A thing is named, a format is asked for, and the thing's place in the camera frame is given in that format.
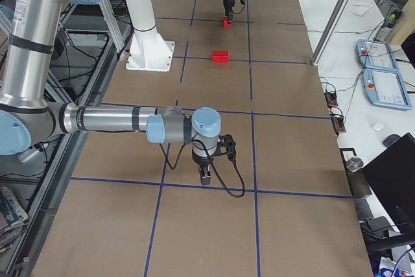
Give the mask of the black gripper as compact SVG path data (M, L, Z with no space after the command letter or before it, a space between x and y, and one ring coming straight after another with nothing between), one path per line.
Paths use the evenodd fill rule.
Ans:
M199 156L194 151L192 152L193 161L199 166L200 183L202 186L208 186L211 183L211 173L209 165L213 163L212 157Z
M231 25L233 21L233 6L235 0L223 0L224 11L226 13L226 22Z

